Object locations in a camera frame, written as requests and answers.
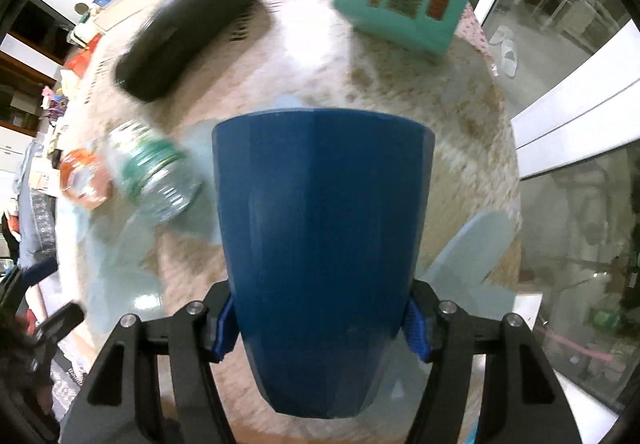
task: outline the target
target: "round table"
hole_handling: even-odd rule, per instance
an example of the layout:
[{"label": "round table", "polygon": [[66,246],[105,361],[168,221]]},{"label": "round table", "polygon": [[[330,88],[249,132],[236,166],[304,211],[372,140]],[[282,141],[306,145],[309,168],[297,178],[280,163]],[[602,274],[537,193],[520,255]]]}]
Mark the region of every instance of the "round table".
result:
[{"label": "round table", "polygon": [[[190,65],[170,96],[143,104],[119,91],[111,77],[118,54],[149,12],[117,25],[100,42],[77,102],[69,108],[67,145],[92,140],[100,144],[110,129],[137,117],[179,138],[203,119],[267,108],[283,94],[309,106],[396,114],[427,125],[436,135],[418,268],[427,268],[477,212],[505,211],[518,232],[513,133],[492,75],[493,60],[469,7],[447,54],[434,64],[354,31],[331,0],[257,0]],[[211,283],[225,279],[222,247],[168,228],[159,228],[157,234],[145,265],[166,287],[163,300],[169,314],[203,298]],[[75,296],[86,298],[90,274],[81,250],[71,267],[63,282],[76,280]],[[519,267],[516,235],[491,279],[513,286]],[[241,341],[213,367],[214,378],[240,442],[402,442],[426,384],[424,370],[403,345],[398,343],[396,363],[383,380],[379,398],[354,419],[303,420],[275,413],[258,392]],[[477,385],[472,389],[479,391]],[[476,408],[478,401],[479,395],[470,396]],[[462,435],[477,416],[473,412]]]}]

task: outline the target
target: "blue gripper pad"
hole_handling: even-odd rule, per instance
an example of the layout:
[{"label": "blue gripper pad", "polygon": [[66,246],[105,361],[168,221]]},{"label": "blue gripper pad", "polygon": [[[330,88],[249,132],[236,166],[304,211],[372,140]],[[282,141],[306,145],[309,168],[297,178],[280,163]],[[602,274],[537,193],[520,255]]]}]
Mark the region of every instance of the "blue gripper pad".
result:
[{"label": "blue gripper pad", "polygon": [[229,285],[262,396],[294,416],[356,415],[409,298],[434,135],[306,108],[234,117],[212,138]]},{"label": "blue gripper pad", "polygon": [[226,300],[225,306],[218,317],[216,324],[216,343],[211,349],[218,361],[222,361],[222,359],[234,349],[239,333],[240,329],[238,328],[236,309],[234,309],[234,301],[230,296],[229,299]]},{"label": "blue gripper pad", "polygon": [[430,322],[424,317],[413,297],[409,298],[402,319],[402,332],[410,350],[423,362],[429,361],[431,345],[428,334]]}]

